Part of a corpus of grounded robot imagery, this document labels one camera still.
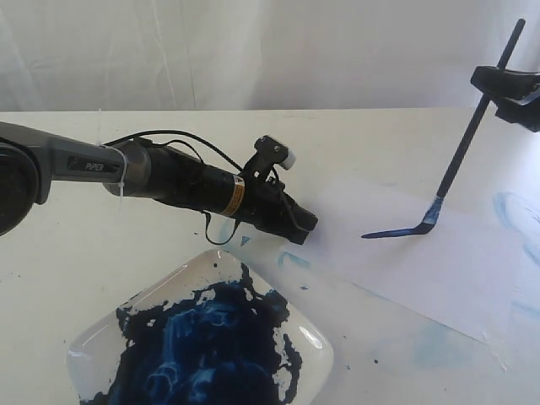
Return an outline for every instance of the robotic arm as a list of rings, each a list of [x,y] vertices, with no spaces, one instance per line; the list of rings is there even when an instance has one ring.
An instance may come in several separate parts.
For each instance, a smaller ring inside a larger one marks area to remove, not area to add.
[[[100,182],[117,196],[153,198],[203,212],[207,227],[209,213],[220,213],[300,245],[315,228],[317,217],[284,192],[273,168],[289,169],[294,163],[292,153],[276,140],[259,138],[255,155],[235,175],[171,143],[140,137],[153,133],[161,131],[141,132],[112,148],[0,122],[0,235],[15,227],[34,203],[45,203],[51,181]]]

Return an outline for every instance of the dark blue paint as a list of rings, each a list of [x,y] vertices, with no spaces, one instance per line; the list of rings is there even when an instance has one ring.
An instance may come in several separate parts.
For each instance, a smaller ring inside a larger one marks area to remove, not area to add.
[[[251,293],[249,300],[246,290]],[[213,291],[215,297],[201,299]],[[271,290],[259,294],[248,268],[242,278],[195,291],[169,309],[116,311],[127,339],[109,392],[88,405],[273,405],[296,396],[302,359],[284,334],[276,353],[274,328],[289,317],[287,300]],[[273,374],[286,369],[291,382],[284,400]]]

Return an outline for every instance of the white knob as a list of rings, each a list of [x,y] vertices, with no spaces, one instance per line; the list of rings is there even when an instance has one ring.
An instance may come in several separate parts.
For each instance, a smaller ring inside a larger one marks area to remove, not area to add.
[[[285,159],[279,165],[283,167],[284,169],[289,170],[291,167],[294,166],[295,161],[296,161],[296,156],[294,156],[293,151],[289,149],[289,155],[287,156],[287,159]]]

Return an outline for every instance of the white backdrop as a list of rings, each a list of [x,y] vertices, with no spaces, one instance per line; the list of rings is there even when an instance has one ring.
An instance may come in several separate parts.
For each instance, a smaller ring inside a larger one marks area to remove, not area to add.
[[[538,0],[0,0],[0,110],[472,105]]]

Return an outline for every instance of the table surface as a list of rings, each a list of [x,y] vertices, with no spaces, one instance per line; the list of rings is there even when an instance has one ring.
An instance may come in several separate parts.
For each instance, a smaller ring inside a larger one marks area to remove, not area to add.
[[[296,165],[282,180],[295,199],[309,205],[318,187],[343,174],[431,199],[472,113],[467,108],[32,112],[1,113],[0,121],[90,143],[144,129],[182,129],[240,162],[252,155],[258,137],[269,134],[294,150]],[[201,151],[208,163],[227,167]],[[498,193],[540,201],[538,156],[537,134],[489,111],[445,205],[497,224]],[[222,234],[227,221],[216,219],[213,234]],[[2,402],[77,403],[64,363],[69,343],[141,289],[212,248],[203,225],[198,213],[151,200],[120,200],[101,185],[53,183],[47,203],[35,206],[0,240]],[[537,403],[540,305],[533,296],[516,293],[508,335],[480,343],[328,277],[324,269],[299,266],[283,256],[281,240],[249,228],[242,225],[227,250],[304,312],[334,348],[333,371],[314,403]],[[246,232],[256,240],[240,247]],[[525,254],[521,266],[520,277],[533,291],[540,269]],[[301,284],[310,288],[300,289]]]

